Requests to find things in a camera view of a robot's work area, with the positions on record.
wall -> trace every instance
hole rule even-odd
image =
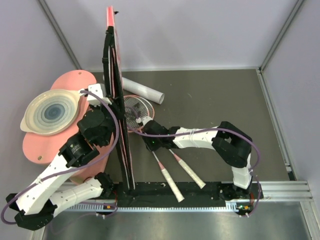
[[[43,170],[22,152],[20,121],[29,102],[74,67],[35,0],[5,0],[0,7],[0,208]],[[6,214],[13,220],[14,211]],[[30,231],[0,223],[1,240],[24,240]]]
[[[297,0],[46,0],[83,69],[102,71],[106,7],[123,70],[261,65]]]
[[[320,1],[307,0],[265,71],[299,179],[320,211]]]

cylinder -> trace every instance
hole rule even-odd
[[[133,94],[136,94],[140,97],[153,101],[157,104],[162,104],[165,99],[165,94],[154,90],[150,87],[142,85],[140,83],[131,81],[125,77],[122,77],[123,88]]]

white racket grip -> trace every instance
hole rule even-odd
[[[202,181],[200,177],[191,169],[191,167],[189,167],[189,165],[186,164],[185,161],[180,159],[179,164],[189,174],[189,176],[195,181],[195,183],[200,187],[200,189],[202,189],[206,185],[204,181]]]
[[[172,177],[170,176],[169,172],[167,171],[167,169],[162,169],[161,170],[165,180],[168,182],[172,192],[174,193],[176,199],[178,200],[178,203],[180,203],[182,200],[184,200],[184,196],[181,194],[179,188],[177,187],[177,185],[175,184],[175,181],[172,179]]]

floor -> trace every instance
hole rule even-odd
[[[249,219],[233,212],[119,212],[75,221],[83,214],[61,213],[52,224],[61,233],[46,227],[42,240],[311,240],[299,202],[263,202]]]
[[[95,73],[102,81],[102,73]],[[155,120],[165,127],[210,128],[228,121],[252,137],[262,160],[255,172],[261,181],[289,180],[257,73],[250,70],[135,71],[123,76],[165,93],[161,105],[152,103]],[[142,139],[129,134],[136,182],[161,182],[163,176]],[[231,168],[212,150],[177,149],[176,152],[203,181],[232,181]],[[156,154],[176,182],[190,181],[166,149]],[[251,162],[257,155],[252,153]],[[110,155],[106,172],[121,181],[116,151]]]

racket handle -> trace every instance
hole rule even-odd
[[[180,159],[178,162],[181,167],[183,167],[183,169],[189,174],[189,176],[195,181],[195,183],[200,187],[200,189],[202,189],[206,185],[204,181],[202,181],[200,177],[191,169],[191,167],[186,164],[185,161]]]
[[[161,172],[162,172],[162,175],[164,176],[165,180],[169,184],[169,186],[170,186],[173,194],[175,195],[176,199],[178,200],[178,203],[180,203],[182,200],[185,199],[184,196],[181,194],[179,188],[175,184],[174,180],[170,176],[170,174],[167,171],[167,169],[164,168],[164,169],[161,170]]]

